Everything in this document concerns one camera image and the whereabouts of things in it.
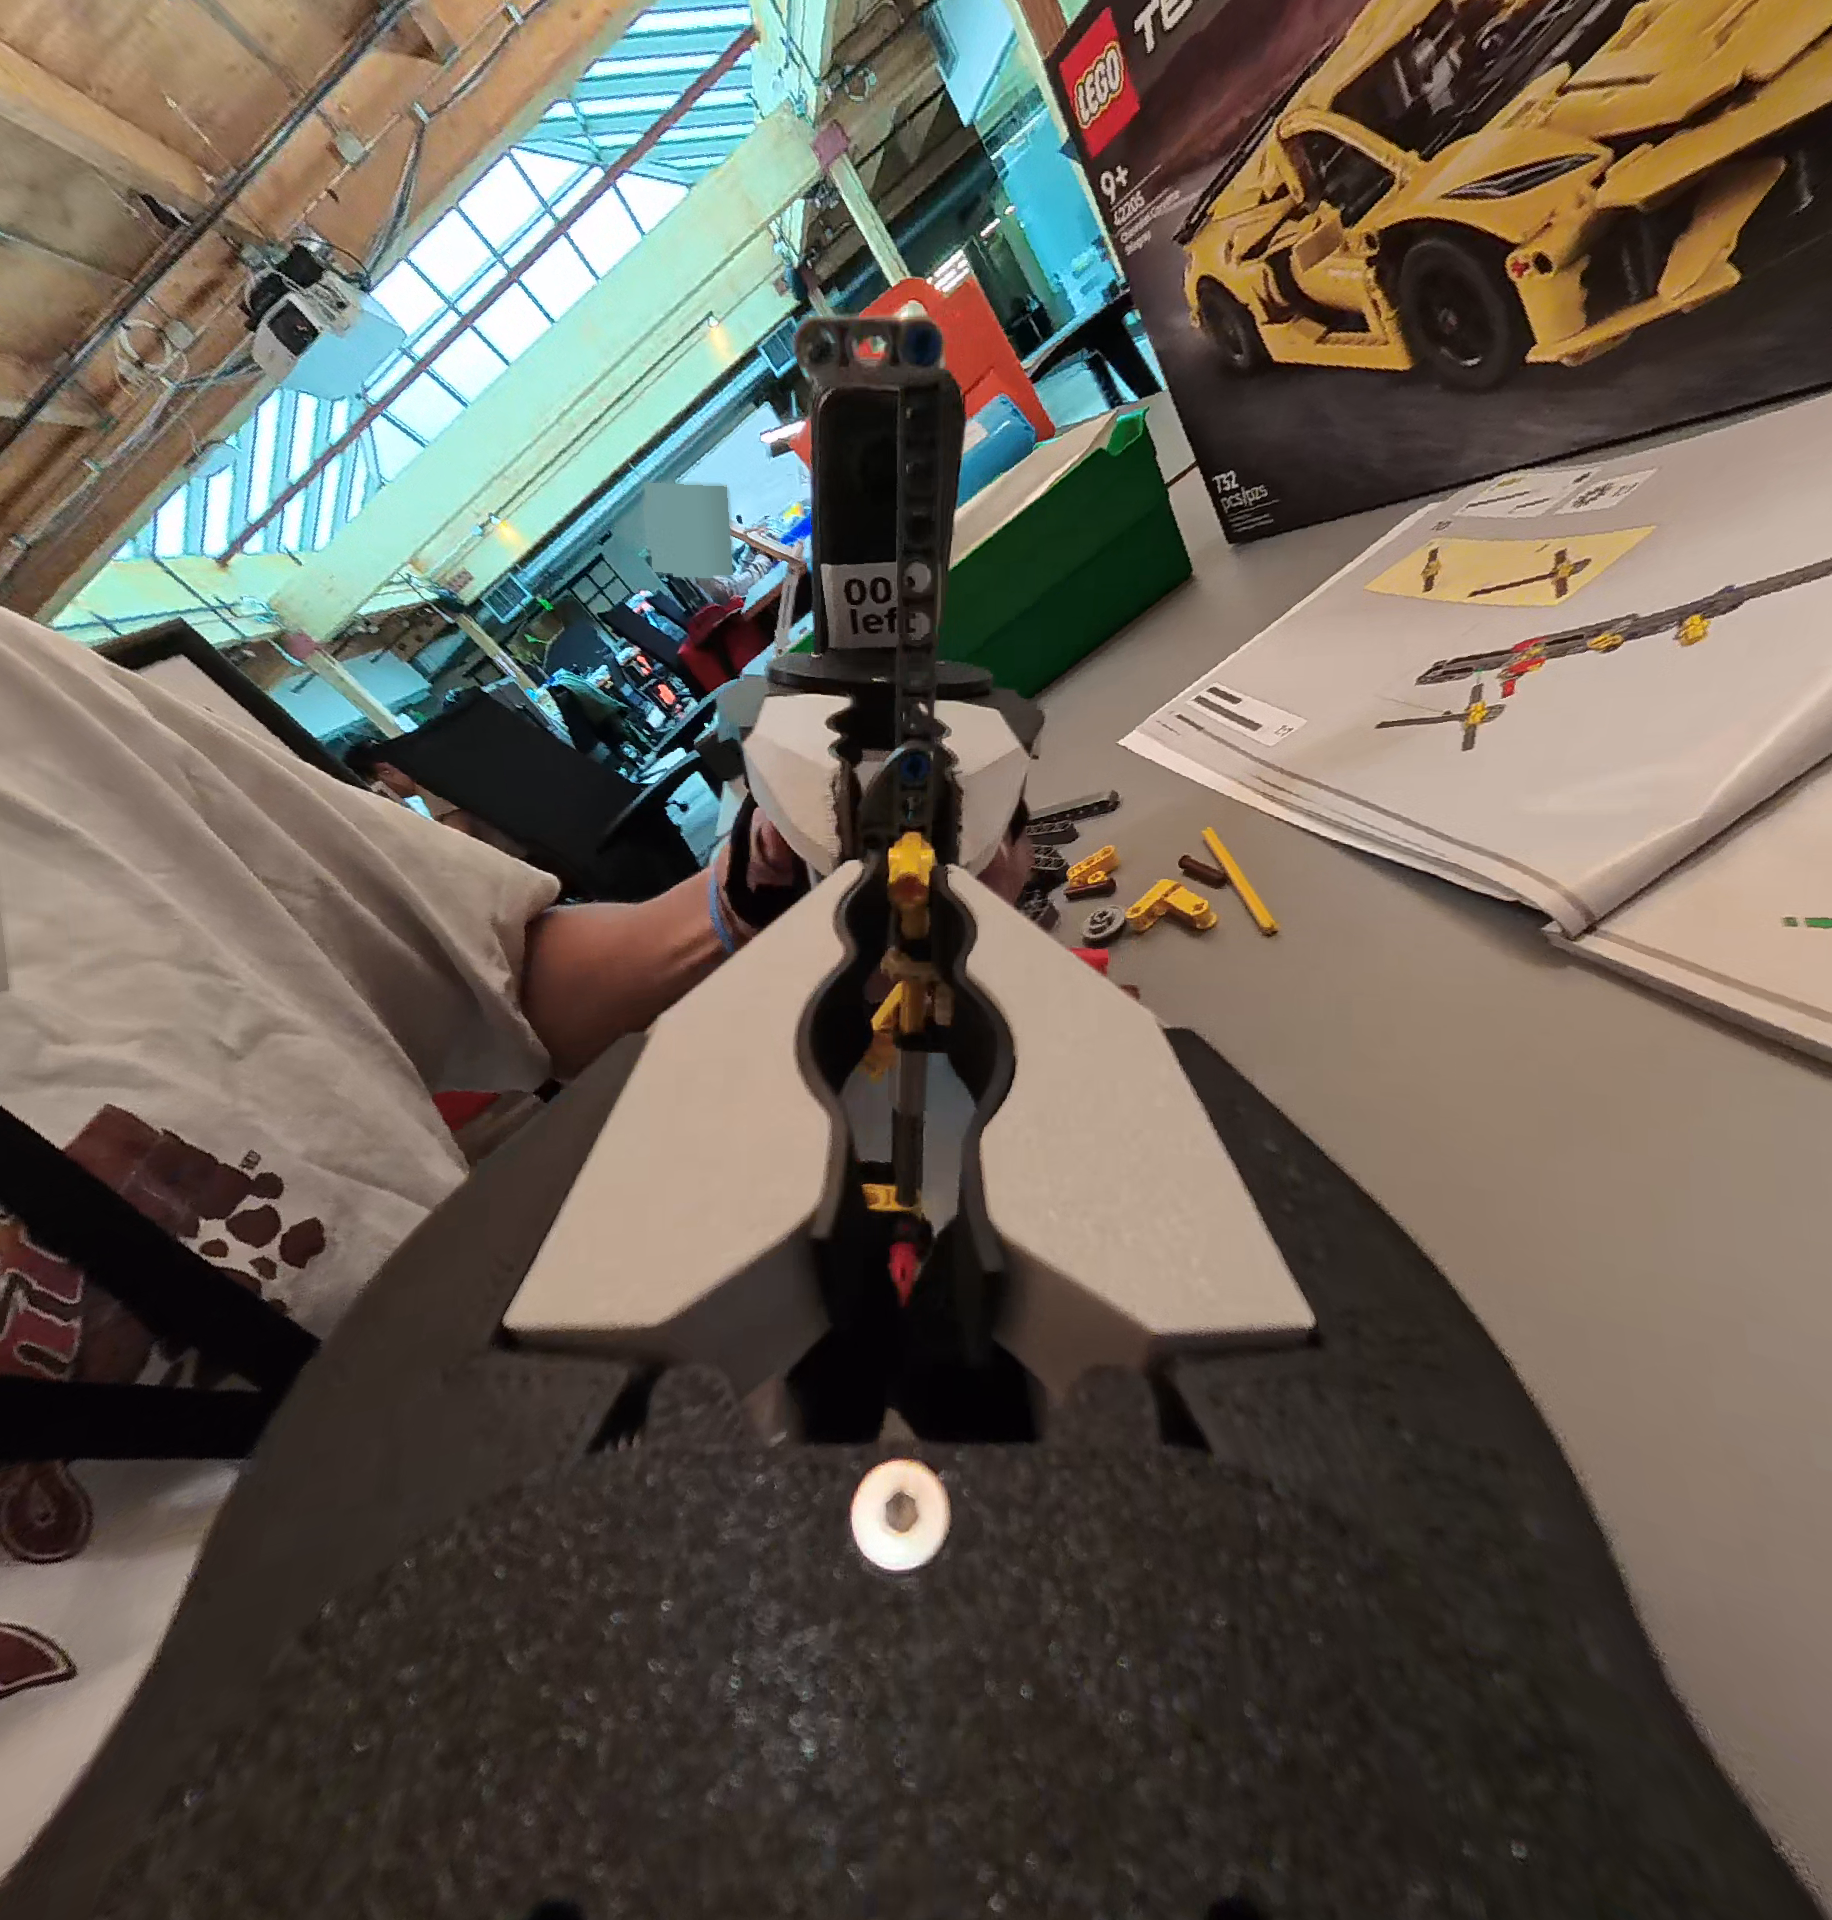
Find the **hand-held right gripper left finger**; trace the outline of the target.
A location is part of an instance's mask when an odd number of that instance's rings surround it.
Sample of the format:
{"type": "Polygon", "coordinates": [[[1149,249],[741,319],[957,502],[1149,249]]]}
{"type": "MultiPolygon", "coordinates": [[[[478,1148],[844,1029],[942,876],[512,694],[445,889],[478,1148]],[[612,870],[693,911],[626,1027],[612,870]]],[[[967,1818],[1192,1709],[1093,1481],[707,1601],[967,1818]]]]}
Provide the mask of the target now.
{"type": "Polygon", "coordinates": [[[809,1010],[847,961],[844,862],[649,1034],[503,1310],[518,1349],[780,1378],[828,1329],[814,1223],[838,1176],[809,1010]]]}

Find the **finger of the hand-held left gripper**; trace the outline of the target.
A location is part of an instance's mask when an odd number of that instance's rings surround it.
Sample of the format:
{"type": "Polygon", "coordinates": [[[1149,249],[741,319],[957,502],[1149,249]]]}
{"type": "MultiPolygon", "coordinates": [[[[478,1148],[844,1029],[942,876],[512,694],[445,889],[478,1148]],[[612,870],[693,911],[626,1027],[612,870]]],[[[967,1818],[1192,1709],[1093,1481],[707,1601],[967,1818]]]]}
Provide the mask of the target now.
{"type": "Polygon", "coordinates": [[[982,881],[1026,881],[1033,869],[1026,781],[1031,749],[1008,715],[990,703],[939,703],[950,758],[954,823],[938,813],[935,851],[982,881]]]}
{"type": "Polygon", "coordinates": [[[857,856],[853,707],[849,697],[766,697],[741,742],[746,784],[814,887],[857,856]]]}

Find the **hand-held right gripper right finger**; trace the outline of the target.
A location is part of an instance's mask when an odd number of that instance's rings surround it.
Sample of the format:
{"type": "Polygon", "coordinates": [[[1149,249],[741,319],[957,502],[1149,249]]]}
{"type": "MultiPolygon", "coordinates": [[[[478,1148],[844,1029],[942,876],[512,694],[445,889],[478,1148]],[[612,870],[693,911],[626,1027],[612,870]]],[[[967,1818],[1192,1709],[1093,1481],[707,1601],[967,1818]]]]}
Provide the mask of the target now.
{"type": "Polygon", "coordinates": [[[942,1329],[1038,1385],[1305,1343],[1317,1314],[1163,1023],[971,870],[935,905],[963,946],[930,1087],[942,1329]]]}

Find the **grey lego beam assembly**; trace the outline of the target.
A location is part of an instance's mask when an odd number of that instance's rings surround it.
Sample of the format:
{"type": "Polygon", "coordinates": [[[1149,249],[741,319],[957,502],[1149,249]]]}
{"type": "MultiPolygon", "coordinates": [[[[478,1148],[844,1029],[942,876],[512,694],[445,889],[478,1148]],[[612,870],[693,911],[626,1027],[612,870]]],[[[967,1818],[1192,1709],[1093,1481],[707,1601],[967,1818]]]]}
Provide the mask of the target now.
{"type": "Polygon", "coordinates": [[[805,668],[840,693],[838,851],[860,869],[862,976],[883,983],[860,1069],[887,1090],[887,1174],[860,1179],[884,1234],[887,1286],[909,1307],[935,1246],[924,1201],[930,1058],[954,1017],[932,907],[958,841],[942,747],[942,589],[963,466],[963,392],[920,308],[812,319],[795,357],[814,450],[814,642],[805,668]]]}

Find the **lego instruction booklet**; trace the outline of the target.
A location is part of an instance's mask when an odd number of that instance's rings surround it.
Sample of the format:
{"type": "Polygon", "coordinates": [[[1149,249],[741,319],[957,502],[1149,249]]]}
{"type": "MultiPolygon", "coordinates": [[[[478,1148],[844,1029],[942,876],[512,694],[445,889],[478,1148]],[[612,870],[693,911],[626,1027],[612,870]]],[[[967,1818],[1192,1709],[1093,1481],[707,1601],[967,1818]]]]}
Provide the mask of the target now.
{"type": "Polygon", "coordinates": [[[1125,747],[1832,1062],[1832,392],[1419,509],[1125,747]]]}

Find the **long yellow lego axle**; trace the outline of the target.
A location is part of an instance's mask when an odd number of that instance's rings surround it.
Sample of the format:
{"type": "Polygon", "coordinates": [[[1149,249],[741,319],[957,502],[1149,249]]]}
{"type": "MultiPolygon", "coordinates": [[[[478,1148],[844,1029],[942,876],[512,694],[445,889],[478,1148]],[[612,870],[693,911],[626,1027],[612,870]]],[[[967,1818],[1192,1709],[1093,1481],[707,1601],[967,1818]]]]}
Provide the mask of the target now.
{"type": "Polygon", "coordinates": [[[1213,862],[1222,873],[1226,884],[1236,894],[1240,905],[1244,907],[1244,911],[1252,921],[1252,926],[1258,929],[1258,935],[1266,940],[1280,937],[1280,922],[1278,922],[1276,911],[1266,907],[1255,881],[1240,869],[1233,851],[1226,845],[1219,833],[1214,828],[1204,828],[1202,841],[1204,841],[1204,848],[1210,851],[1213,862]]]}

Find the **lego set box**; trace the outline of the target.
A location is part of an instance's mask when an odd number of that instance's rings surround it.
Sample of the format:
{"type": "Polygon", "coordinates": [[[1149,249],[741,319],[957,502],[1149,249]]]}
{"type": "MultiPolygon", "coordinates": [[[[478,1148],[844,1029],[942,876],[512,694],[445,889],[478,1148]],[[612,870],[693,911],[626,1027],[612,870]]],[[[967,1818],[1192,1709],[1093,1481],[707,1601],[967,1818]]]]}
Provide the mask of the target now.
{"type": "Polygon", "coordinates": [[[1230,545],[1832,387],[1832,2],[1086,2],[1045,72],[1230,545]]]}

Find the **person's left hand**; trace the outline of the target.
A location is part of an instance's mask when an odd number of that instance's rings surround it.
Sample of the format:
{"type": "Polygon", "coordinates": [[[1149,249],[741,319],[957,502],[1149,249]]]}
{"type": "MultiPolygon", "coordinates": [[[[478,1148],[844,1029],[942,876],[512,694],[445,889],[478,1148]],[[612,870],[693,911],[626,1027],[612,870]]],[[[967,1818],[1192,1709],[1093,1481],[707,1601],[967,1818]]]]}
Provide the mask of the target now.
{"type": "Polygon", "coordinates": [[[820,881],[820,873],[761,810],[754,795],[739,803],[733,828],[714,851],[710,873],[722,881],[733,914],[746,929],[746,946],[783,921],[820,881]]]}

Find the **pile of black grey beams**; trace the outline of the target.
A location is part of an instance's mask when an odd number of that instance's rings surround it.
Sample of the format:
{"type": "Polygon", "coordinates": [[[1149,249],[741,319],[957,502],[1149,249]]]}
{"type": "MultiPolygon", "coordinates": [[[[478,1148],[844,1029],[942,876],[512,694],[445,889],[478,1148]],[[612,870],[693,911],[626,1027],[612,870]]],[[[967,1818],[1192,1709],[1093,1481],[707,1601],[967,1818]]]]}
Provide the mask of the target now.
{"type": "Polygon", "coordinates": [[[1086,848],[1086,845],[1081,845],[1081,841],[1086,833],[1096,830],[1119,808],[1121,808],[1121,791],[1103,789],[1103,791],[1086,795],[1074,803],[1038,808],[1037,813],[1027,815],[1026,845],[1031,851],[1031,870],[1027,870],[1026,887],[1020,894],[1020,911],[1031,922],[1042,926],[1045,932],[1053,932],[1059,926],[1059,918],[1061,918],[1059,909],[1063,902],[1070,902],[1070,898],[1078,898],[1078,902],[1103,898],[1103,896],[1116,889],[1116,887],[1107,887],[1107,889],[1096,889],[1089,896],[1072,896],[1063,887],[1063,876],[1067,876],[1072,862],[1103,848],[1103,843],[1086,848]]]}

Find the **orange panel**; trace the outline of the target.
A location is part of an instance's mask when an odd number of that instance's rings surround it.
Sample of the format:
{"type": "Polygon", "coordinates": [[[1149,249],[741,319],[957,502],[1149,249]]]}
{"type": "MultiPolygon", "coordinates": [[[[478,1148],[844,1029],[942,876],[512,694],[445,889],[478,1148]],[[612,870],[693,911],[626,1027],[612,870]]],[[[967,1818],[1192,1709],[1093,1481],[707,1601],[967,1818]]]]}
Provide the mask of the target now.
{"type": "Polygon", "coordinates": [[[857,317],[894,319],[908,304],[917,304],[939,328],[942,366],[954,373],[971,417],[997,396],[1008,396],[1031,422],[1037,443],[1056,436],[1026,362],[976,278],[965,278],[950,292],[938,289],[925,278],[905,278],[880,299],[862,304],[857,317]]]}

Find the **white paper sheet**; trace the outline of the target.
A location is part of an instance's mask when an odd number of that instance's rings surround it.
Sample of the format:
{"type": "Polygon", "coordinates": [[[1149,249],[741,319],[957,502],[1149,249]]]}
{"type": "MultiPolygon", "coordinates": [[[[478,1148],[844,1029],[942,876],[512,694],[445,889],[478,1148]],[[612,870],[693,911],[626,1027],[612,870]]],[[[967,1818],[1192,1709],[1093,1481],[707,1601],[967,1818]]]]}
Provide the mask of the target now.
{"type": "Polygon", "coordinates": [[[1026,513],[1027,506],[1053,491],[1053,486],[1090,457],[1111,450],[1121,425],[1142,420],[1142,405],[1104,411],[1037,444],[1022,461],[990,482],[971,502],[957,509],[950,568],[965,565],[971,552],[993,541],[1007,524],[1026,513]]]}

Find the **green storage bin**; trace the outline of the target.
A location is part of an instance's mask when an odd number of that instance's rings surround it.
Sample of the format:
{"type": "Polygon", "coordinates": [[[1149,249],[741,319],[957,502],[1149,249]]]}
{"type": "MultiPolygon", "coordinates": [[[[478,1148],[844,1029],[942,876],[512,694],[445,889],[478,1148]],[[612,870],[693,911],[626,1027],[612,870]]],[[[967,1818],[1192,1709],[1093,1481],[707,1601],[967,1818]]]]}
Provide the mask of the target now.
{"type": "Polygon", "coordinates": [[[1145,411],[950,568],[938,653],[1033,697],[1189,578],[1145,411]]]}

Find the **black office chair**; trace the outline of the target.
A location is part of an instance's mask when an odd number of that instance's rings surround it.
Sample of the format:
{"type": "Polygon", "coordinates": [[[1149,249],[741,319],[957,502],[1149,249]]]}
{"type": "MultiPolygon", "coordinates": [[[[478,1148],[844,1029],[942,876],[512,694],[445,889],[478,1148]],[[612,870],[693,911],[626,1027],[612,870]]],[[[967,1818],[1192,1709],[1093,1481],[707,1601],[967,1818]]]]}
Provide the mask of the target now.
{"type": "Polygon", "coordinates": [[[507,836],[568,898],[645,902],[703,869],[667,813],[695,758],[659,781],[633,781],[489,693],[375,747],[405,778],[507,836]]]}

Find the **white ceiling-mounted device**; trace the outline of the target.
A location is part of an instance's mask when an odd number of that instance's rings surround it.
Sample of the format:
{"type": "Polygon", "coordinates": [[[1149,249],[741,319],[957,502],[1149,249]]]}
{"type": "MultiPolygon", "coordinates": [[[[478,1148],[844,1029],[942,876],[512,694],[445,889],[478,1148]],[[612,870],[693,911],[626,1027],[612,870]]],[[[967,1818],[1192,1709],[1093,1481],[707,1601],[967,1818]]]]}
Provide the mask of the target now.
{"type": "Polygon", "coordinates": [[[310,243],[298,243],[247,278],[242,317],[254,366],[280,376],[328,337],[361,319],[364,285],[339,271],[310,243]]]}

